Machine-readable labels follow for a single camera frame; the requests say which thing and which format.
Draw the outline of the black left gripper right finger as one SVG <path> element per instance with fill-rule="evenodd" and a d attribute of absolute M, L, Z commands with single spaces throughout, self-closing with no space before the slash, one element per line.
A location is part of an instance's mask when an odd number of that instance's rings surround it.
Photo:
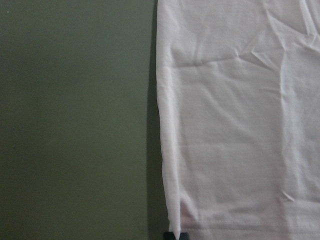
<path fill-rule="evenodd" d="M 179 235 L 179 240 L 190 240 L 190 235 L 188 232 L 181 232 Z"/>

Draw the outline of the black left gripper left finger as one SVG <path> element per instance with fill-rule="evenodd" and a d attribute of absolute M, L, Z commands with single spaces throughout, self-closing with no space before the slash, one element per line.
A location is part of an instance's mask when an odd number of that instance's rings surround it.
<path fill-rule="evenodd" d="M 175 240 L 175 235 L 171 231 L 166 231 L 163 233 L 163 240 Z"/>

